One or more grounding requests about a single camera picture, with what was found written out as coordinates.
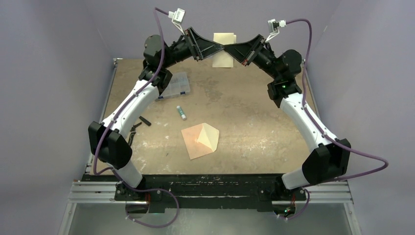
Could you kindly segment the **green white glue stick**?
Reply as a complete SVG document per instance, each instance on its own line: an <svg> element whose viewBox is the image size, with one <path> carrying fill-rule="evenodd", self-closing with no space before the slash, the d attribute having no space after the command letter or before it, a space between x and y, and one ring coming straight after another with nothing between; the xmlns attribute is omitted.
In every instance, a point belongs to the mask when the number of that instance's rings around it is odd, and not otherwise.
<svg viewBox="0 0 415 235"><path fill-rule="evenodd" d="M178 113L179 113L179 115L180 115L181 119L182 119L182 120L186 120L186 119L187 119L187 116L185 115L185 113L184 113L184 111L183 111L182 107L181 107L181 106L177 106L177 107L176 107L176 109L177 109L177 111L178 111Z"/></svg>

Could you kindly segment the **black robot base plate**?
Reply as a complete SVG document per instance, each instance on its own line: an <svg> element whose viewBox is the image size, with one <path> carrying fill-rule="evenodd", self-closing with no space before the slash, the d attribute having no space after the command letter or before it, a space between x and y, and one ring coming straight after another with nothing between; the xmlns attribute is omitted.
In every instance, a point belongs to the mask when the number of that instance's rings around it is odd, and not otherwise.
<svg viewBox="0 0 415 235"><path fill-rule="evenodd" d="M145 199L144 211L163 213L166 209L252 209L258 212L293 214L295 202L305 202L303 189L286 190L277 180L281 174L147 174L135 192L113 175L84 175L81 182L116 182L116 200ZM242 195L242 198L177 199L173 194L204 192Z"/></svg>

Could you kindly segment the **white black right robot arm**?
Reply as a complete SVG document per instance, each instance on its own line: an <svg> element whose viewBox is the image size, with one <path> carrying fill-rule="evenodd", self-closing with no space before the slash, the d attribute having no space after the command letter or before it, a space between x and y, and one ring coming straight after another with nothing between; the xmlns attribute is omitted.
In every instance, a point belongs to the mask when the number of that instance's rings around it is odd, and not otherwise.
<svg viewBox="0 0 415 235"><path fill-rule="evenodd" d="M350 143L329 131L304 99L305 92L295 80L301 72L301 54L289 49L276 57L261 35L245 43L225 45L224 50L242 65L253 63L273 79L267 85L269 98L291 118L310 151L298 169L277 180L276 196L287 199L296 188L317 185L344 175L350 152L338 144L350 147Z"/></svg>

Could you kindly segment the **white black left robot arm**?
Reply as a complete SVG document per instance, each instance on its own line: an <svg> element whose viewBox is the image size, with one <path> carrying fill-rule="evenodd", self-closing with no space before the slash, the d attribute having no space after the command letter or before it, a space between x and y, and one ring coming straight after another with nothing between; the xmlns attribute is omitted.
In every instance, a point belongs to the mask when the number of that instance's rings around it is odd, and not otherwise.
<svg viewBox="0 0 415 235"><path fill-rule="evenodd" d="M140 200L146 194L143 175L132 163L132 149L127 142L130 129L145 109L167 88L172 73L168 67L192 57L203 60L224 50L224 45L199 36L193 28L185 30L168 46L162 35L145 41L143 70L135 86L121 104L104 120L88 127L94 162L106 163L128 185L127 194Z"/></svg>

